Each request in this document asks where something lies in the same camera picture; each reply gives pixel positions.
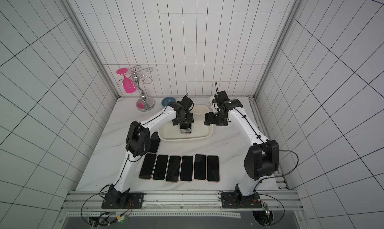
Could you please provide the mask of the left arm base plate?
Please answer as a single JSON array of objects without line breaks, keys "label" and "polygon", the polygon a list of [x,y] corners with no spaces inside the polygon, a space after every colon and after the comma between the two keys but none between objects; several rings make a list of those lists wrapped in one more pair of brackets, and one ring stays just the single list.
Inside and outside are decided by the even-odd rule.
[{"label": "left arm base plate", "polygon": [[144,195],[144,193],[124,193],[122,195],[106,193],[102,203],[102,209],[141,209]]}]

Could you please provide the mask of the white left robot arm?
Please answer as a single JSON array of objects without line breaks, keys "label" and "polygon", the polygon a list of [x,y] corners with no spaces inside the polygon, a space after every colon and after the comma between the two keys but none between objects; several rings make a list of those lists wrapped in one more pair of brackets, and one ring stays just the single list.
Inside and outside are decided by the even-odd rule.
[{"label": "white left robot arm", "polygon": [[131,178],[138,166],[138,161],[151,149],[151,135],[168,122],[173,126],[192,124],[190,112],[193,101],[183,97],[181,101],[171,101],[160,112],[142,122],[133,121],[126,138],[126,154],[116,181],[111,184],[103,198],[103,209],[123,209],[129,203]]}]

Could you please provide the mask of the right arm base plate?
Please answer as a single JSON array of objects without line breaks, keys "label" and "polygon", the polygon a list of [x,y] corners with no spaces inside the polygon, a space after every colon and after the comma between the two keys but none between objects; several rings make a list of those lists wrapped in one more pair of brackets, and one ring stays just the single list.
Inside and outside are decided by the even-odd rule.
[{"label": "right arm base plate", "polygon": [[259,194],[242,196],[241,193],[237,192],[225,193],[219,191],[218,198],[223,209],[261,209],[263,207]]}]

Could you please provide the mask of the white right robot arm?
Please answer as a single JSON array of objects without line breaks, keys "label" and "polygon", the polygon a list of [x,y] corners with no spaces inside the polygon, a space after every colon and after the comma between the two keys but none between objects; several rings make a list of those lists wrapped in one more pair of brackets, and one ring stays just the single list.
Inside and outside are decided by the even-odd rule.
[{"label": "white right robot arm", "polygon": [[270,141],[257,125],[249,120],[238,99],[221,100],[211,96],[210,104],[213,111],[206,113],[205,125],[225,127],[233,123],[249,146],[244,159],[246,173],[241,182],[236,184],[234,192],[222,192],[223,203],[231,208],[263,207],[257,189],[279,169],[279,144]]}]

